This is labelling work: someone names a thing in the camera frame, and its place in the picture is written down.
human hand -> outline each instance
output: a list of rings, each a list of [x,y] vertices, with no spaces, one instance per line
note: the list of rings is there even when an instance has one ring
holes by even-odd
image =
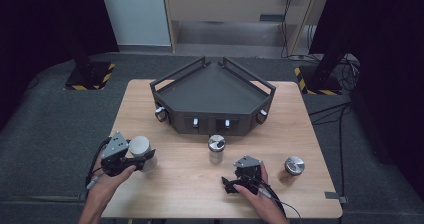
[[[121,174],[110,177],[103,173],[100,155],[93,168],[93,178],[98,178],[88,193],[88,198],[79,219],[79,224],[100,223],[100,218],[116,189],[126,181],[135,170],[135,166],[126,168]]]
[[[261,172],[262,180],[268,184],[268,173],[266,172],[265,165],[263,163],[261,164]],[[254,195],[247,188],[240,185],[235,184],[234,188],[250,202],[258,216],[265,222],[269,224],[288,223],[281,210],[275,204],[275,201],[269,199],[260,192],[258,192],[257,195]]]

white wall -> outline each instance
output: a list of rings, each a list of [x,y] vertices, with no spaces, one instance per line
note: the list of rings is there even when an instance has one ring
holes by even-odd
[[[104,0],[118,45],[171,46],[164,0]]]

yellow and black caution tape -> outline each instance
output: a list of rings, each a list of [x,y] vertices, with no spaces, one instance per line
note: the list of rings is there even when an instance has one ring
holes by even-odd
[[[299,82],[300,91],[303,94],[312,94],[312,95],[342,95],[343,93],[339,90],[310,90],[308,89],[305,80],[303,79],[300,69],[296,67],[294,69],[296,73],[297,81]]]
[[[78,90],[78,91],[84,91],[84,90],[101,90],[106,86],[107,81],[109,81],[110,76],[112,74],[113,68],[115,68],[115,64],[110,64],[108,71],[105,73],[105,76],[103,77],[102,83],[98,85],[65,85],[65,90]]]

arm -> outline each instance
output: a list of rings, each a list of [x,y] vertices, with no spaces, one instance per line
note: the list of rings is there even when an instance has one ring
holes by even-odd
[[[100,167],[100,158],[97,159],[93,170]],[[112,199],[116,189],[124,181],[126,181],[134,172],[135,166],[130,166],[121,174],[110,177],[102,173],[102,170],[96,171],[94,174],[98,176],[97,183],[91,188],[88,193],[87,201],[81,213],[79,224],[97,224],[100,223],[100,218],[107,204]]]
[[[265,166],[263,164],[261,165],[261,172],[262,180],[264,180],[265,183],[268,183],[268,173],[266,172]],[[254,195],[243,186],[234,185],[234,188],[250,202],[256,213],[265,222],[269,224],[289,223],[273,200],[267,198],[260,192],[258,192],[257,195]]]

black curtain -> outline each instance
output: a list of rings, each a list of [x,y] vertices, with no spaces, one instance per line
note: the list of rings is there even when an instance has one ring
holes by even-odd
[[[0,0],[0,130],[38,72],[117,51],[103,0]]]
[[[380,160],[396,164],[424,199],[424,0],[328,0],[311,53],[326,53],[354,3],[344,41],[360,62],[356,113]]]

